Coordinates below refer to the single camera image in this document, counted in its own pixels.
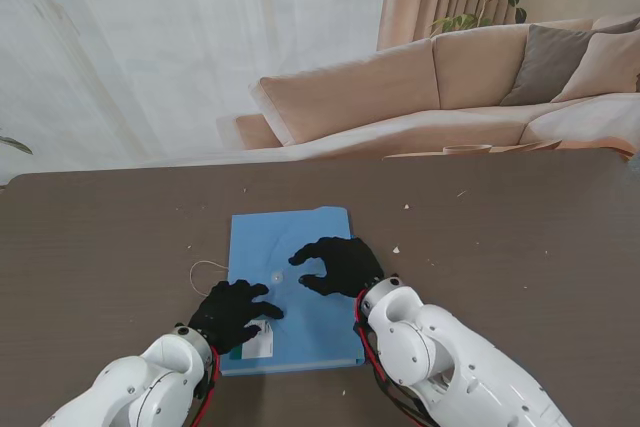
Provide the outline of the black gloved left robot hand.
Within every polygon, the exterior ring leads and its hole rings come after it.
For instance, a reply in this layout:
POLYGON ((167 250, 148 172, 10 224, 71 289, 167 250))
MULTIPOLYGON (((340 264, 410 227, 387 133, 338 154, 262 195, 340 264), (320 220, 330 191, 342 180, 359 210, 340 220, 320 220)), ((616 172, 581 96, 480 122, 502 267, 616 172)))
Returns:
POLYGON ((188 327, 199 332, 219 355, 253 339, 261 330, 250 322, 259 317, 282 319, 284 312, 266 302, 256 302, 269 289, 246 280, 221 281, 210 291, 192 315, 188 327))

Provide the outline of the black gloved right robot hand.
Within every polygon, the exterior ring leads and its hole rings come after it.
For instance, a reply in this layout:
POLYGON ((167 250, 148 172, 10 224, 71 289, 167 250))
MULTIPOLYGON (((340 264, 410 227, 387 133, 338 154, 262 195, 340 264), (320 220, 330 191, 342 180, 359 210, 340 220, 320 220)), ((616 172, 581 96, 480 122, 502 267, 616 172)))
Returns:
POLYGON ((299 266, 310 259, 320 259, 326 273, 323 276, 305 274, 299 282, 322 296, 341 294, 357 298, 385 278, 374 253, 360 238, 322 237, 299 249, 289 258, 289 263, 299 266))

